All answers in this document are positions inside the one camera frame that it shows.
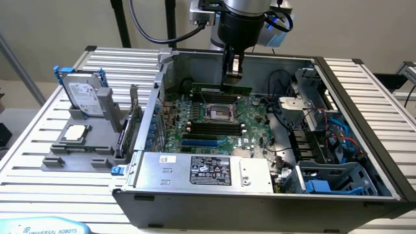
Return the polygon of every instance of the metal frame rail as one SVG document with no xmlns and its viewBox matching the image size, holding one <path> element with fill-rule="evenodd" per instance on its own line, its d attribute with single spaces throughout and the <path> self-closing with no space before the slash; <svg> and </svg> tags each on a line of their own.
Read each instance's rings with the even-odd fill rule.
<svg viewBox="0 0 416 234">
<path fill-rule="evenodd" d="M 114 88 L 114 99 L 122 108 L 129 108 L 130 105 L 130 85 L 139 84 L 141 105 L 146 108 L 149 84 L 154 83 L 159 72 L 159 53 L 158 50 L 98 47 L 95 51 L 85 52 L 75 67 L 86 70 L 95 70 L 97 67 L 106 69 L 109 84 Z M 395 104 L 395 100 L 391 100 L 391 95 L 386 97 L 383 87 L 365 66 L 345 59 L 327 59 L 327 62 L 416 188 L 416 154 L 403 151 L 407 147 L 413 150 L 416 147 L 416 133 L 407 121 L 407 112 Z M 59 87 L 0 161 L 0 218 L 55 215 L 85 222 L 98 234 L 155 233 L 155 230 L 138 229 L 130 224 L 113 198 L 109 185 L 122 185 L 123 179 L 113 179 L 111 175 L 105 173 L 41 170 L 43 157 L 50 152 L 51 143 L 58 139 L 70 118 L 69 108 L 69 97 Z M 351 233 L 415 232 L 416 211 L 413 211 L 395 220 L 374 220 Z M 183 232 L 159 230 L 158 233 Z M 189 233 L 218 232 L 189 231 Z"/>
</svg>

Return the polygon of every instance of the green circuit board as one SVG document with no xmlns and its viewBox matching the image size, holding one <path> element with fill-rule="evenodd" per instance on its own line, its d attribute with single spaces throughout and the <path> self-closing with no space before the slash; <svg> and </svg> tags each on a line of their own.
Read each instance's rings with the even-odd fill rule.
<svg viewBox="0 0 416 234">
<path fill-rule="evenodd" d="M 255 95 L 241 97 L 235 104 L 215 104 L 215 103 L 194 103 L 193 98 L 186 95 L 169 93 L 166 102 L 175 104 L 175 109 L 171 110 L 170 115 L 175 118 L 167 123 L 167 153 L 182 152 L 183 135 L 187 134 L 187 122 L 215 122 L 245 124 L 247 132 L 243 136 L 218 136 L 219 146 L 191 146 L 193 154 L 211 154 L 211 155 L 233 155 L 234 150 L 251 150 L 253 157 L 263 157 L 263 147 L 261 146 L 261 138 L 265 143 L 273 137 L 270 125 L 266 122 L 266 105 L 261 103 L 261 98 Z M 207 106 L 233 106 L 234 120 L 207 120 Z"/>
</svg>

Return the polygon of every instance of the black pole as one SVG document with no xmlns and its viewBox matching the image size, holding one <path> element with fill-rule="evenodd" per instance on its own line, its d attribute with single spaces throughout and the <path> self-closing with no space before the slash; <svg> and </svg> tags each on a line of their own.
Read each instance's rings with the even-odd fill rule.
<svg viewBox="0 0 416 234">
<path fill-rule="evenodd" d="M 167 15 L 167 31 L 169 31 L 169 39 L 177 38 L 177 0 L 165 0 L 165 9 Z M 170 47 L 177 48 L 177 42 L 170 43 Z"/>
<path fill-rule="evenodd" d="M 110 0 L 110 1 L 111 1 L 111 7 L 115 11 L 123 47 L 131 48 L 131 38 L 130 38 L 129 25 L 126 23 L 123 0 Z"/>
</svg>

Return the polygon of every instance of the white wall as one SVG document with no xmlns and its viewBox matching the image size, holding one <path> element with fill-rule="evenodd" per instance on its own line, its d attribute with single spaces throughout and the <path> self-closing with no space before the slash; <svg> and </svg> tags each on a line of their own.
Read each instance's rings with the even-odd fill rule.
<svg viewBox="0 0 416 234">
<path fill-rule="evenodd" d="M 191 31 L 190 0 L 178 0 L 178 35 Z M 293 0 L 295 29 L 283 54 L 361 58 L 374 72 L 416 61 L 415 0 Z M 165 0 L 135 0 L 149 34 L 166 38 Z M 159 48 L 139 35 L 125 0 L 134 47 Z M 0 0 L 0 32 L 37 81 L 54 81 L 53 66 L 73 65 L 90 44 L 121 47 L 110 0 Z M 210 32 L 179 43 L 207 49 Z M 271 52 L 257 48 L 257 52 Z M 0 56 L 0 79 L 19 79 Z"/>
</svg>

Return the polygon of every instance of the power supply label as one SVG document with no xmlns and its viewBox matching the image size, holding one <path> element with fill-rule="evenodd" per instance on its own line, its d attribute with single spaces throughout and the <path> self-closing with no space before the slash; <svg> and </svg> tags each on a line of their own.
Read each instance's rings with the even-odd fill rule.
<svg viewBox="0 0 416 234">
<path fill-rule="evenodd" d="M 233 185 L 233 170 L 229 157 L 191 157 L 193 184 Z"/>
</svg>

